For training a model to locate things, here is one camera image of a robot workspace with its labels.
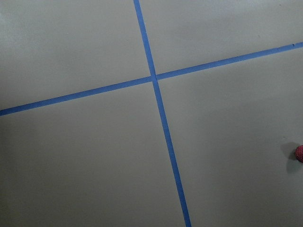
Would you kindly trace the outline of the red strawberry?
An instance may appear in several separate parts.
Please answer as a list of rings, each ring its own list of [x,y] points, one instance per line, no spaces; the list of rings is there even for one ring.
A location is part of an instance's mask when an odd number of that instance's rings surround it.
[[[303,163],[303,145],[298,146],[294,152],[295,158]]]

